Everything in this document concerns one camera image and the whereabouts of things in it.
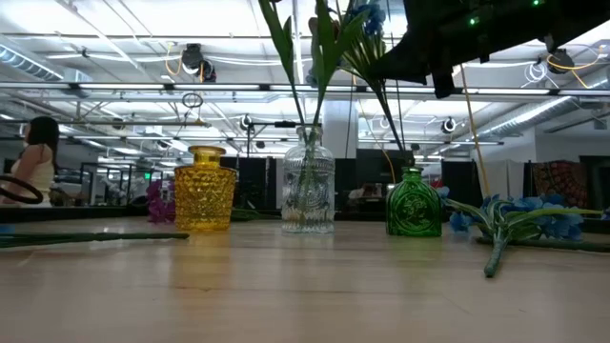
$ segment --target wooden table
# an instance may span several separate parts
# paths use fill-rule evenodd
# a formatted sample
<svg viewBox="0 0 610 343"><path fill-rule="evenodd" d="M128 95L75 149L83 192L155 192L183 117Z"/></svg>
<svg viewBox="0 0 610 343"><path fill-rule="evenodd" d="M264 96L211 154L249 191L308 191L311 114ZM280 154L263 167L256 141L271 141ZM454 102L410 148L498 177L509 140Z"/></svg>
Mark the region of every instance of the wooden table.
<svg viewBox="0 0 610 343"><path fill-rule="evenodd" d="M189 241L0 251L0 341L610 341L610 257L490 248L467 236L388 237L338 222L334 236L240 223ZM171 230L144 218L20 224L22 231Z"/></svg>

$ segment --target vase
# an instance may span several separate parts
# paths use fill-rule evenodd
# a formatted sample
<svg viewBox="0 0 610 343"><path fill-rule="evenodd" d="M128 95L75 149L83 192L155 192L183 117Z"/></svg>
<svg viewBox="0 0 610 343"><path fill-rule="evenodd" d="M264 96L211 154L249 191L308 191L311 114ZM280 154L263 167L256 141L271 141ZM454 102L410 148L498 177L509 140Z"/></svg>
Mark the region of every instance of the vase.
<svg viewBox="0 0 610 343"><path fill-rule="evenodd" d="M335 231L335 158L320 145L322 128L296 129L298 145L284 156L282 230Z"/></svg>
<svg viewBox="0 0 610 343"><path fill-rule="evenodd" d="M175 169L175 224L183 232L226 231L236 171L220 167L224 149L189 147L193 165Z"/></svg>
<svg viewBox="0 0 610 343"><path fill-rule="evenodd" d="M386 198L386 231L390 235L440 236L441 203L435 189L421 181L421 169L402 169L402 182Z"/></svg>

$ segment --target green glass vase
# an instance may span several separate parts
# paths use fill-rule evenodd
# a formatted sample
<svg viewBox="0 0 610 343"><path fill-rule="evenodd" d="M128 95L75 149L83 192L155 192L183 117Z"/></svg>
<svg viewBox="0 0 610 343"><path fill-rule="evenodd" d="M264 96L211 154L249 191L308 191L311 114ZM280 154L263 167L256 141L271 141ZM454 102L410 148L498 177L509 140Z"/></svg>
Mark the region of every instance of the green glass vase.
<svg viewBox="0 0 610 343"><path fill-rule="evenodd" d="M386 199L386 231L390 235L438 237L441 235L440 198L421 182L421 169L402 169L402 182Z"/></svg>

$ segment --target woman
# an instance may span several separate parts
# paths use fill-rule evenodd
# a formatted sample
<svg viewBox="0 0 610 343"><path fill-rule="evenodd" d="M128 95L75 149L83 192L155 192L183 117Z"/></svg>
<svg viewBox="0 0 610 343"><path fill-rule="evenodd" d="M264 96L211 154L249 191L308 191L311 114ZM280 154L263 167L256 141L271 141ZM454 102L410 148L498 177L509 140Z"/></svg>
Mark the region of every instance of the woman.
<svg viewBox="0 0 610 343"><path fill-rule="evenodd" d="M50 207L49 192L51 183L57 171L57 145L59 144L59 125L48 116L39 116L30 121L25 129L25 149L19 160L12 165L10 172L13 177L25 181L43 194L43 201L34 207ZM28 191L10 183L5 186L14 194L32 197ZM3 204L14 204L14 201L4 198Z"/></svg>

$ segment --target glass bottle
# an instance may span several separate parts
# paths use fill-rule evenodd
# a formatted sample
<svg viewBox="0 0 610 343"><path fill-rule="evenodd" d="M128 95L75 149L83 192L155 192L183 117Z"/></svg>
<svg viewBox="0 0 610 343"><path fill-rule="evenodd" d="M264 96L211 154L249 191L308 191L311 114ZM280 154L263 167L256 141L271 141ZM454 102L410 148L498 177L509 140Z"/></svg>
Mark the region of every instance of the glass bottle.
<svg viewBox="0 0 610 343"><path fill-rule="evenodd" d="M184 232L226 231L236 171L220 167L226 151L217 147L189 147L193 165L175 169L175 225Z"/></svg>
<svg viewBox="0 0 610 343"><path fill-rule="evenodd" d="M421 181L421 169L402 168L402 182L386 199L386 232L390 235L440 236L441 203L437 192Z"/></svg>
<svg viewBox="0 0 610 343"><path fill-rule="evenodd" d="M296 129L298 145L284 157L282 230L335 231L335 158L320 145L322 128Z"/></svg>

